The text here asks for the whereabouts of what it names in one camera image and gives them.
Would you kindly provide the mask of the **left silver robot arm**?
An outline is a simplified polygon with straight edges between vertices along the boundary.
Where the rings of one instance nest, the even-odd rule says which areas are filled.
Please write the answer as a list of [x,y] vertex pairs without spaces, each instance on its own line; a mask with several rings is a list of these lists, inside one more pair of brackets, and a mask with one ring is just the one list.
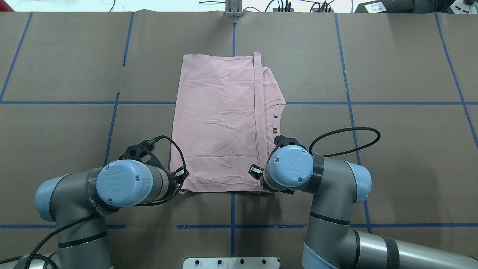
[[[170,171],[152,153],[166,139],[181,166]],[[5,269],[112,269],[106,217],[120,209],[167,203],[179,194],[189,172],[179,146],[157,136],[127,148],[118,160],[90,171],[43,182],[34,205],[57,226],[26,255],[1,262]]]

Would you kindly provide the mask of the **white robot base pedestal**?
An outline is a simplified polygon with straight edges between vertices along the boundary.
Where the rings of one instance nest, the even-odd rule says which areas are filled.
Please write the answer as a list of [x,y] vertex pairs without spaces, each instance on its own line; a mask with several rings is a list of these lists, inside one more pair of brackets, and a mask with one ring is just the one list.
[[183,269],[280,269],[278,257],[187,258]]

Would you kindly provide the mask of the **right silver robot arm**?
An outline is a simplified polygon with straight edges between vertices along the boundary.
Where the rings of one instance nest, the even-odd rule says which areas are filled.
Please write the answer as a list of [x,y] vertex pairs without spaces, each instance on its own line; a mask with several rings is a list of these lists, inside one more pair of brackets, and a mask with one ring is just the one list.
[[331,160],[276,136],[263,165],[249,174],[271,192],[313,195],[304,241],[304,269],[476,269],[477,258],[351,228],[354,203],[366,201],[372,177],[363,166]]

